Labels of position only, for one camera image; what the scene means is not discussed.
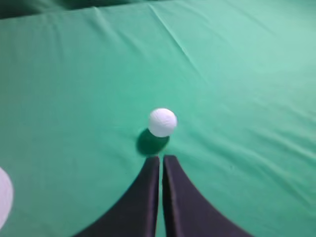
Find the black curved finger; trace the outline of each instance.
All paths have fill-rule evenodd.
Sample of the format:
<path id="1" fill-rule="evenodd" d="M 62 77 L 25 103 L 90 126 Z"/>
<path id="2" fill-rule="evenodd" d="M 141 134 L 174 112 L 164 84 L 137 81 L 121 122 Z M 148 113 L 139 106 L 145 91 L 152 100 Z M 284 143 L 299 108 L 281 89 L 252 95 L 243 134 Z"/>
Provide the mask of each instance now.
<path id="1" fill-rule="evenodd" d="M 176 156 L 163 160 L 163 210 L 167 237 L 250 237 L 196 189 Z"/>
<path id="2" fill-rule="evenodd" d="M 120 200 L 75 237 L 154 237 L 158 210 L 159 158 L 147 158 Z"/>

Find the partial white ball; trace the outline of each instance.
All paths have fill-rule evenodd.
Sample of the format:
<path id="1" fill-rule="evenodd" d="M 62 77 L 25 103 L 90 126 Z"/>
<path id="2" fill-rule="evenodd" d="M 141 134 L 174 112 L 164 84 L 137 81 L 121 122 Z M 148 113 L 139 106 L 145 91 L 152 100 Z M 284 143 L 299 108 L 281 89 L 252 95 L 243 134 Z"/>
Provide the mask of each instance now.
<path id="1" fill-rule="evenodd" d="M 154 136 L 170 136 L 176 126 L 177 117 L 172 111 L 165 108 L 159 108 L 151 112 L 148 129 Z"/>
<path id="2" fill-rule="evenodd" d="M 0 230 L 5 224 L 13 202 L 13 186 L 7 173 L 0 167 Z"/>

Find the table surface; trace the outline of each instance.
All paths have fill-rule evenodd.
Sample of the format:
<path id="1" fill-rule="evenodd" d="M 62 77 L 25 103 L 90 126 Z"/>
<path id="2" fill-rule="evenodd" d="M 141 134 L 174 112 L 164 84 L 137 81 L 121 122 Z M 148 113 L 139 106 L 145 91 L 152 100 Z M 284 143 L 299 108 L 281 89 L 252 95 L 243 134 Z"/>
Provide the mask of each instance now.
<path id="1" fill-rule="evenodd" d="M 163 1 L 0 20 L 2 237 L 68 237 L 145 157 L 151 110 L 201 193 L 257 237 L 315 237 L 316 5 Z M 161 206 L 157 237 L 165 236 Z"/>

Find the golf ball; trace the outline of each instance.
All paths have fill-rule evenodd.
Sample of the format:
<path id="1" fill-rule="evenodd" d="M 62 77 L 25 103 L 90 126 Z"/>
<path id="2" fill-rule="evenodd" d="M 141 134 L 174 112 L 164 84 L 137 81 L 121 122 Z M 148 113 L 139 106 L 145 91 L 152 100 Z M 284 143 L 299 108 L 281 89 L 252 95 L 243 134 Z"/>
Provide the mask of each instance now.
<path id="1" fill-rule="evenodd" d="M 167 137 L 177 126 L 177 117 L 165 108 L 155 109 L 149 117 L 149 131 L 156 137 Z"/>

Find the green fabric surface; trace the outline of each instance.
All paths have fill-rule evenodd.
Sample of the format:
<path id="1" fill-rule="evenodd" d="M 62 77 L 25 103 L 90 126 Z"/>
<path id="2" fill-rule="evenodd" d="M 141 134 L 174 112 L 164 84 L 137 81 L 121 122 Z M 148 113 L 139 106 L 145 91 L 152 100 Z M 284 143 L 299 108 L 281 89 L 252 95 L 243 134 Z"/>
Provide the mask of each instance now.
<path id="1" fill-rule="evenodd" d="M 0 21 L 1 237 L 68 237 L 145 157 L 151 110 L 178 127 L 201 193 L 256 237 L 316 236 L 316 5 L 168 1 Z M 161 206 L 157 237 L 165 236 Z"/>

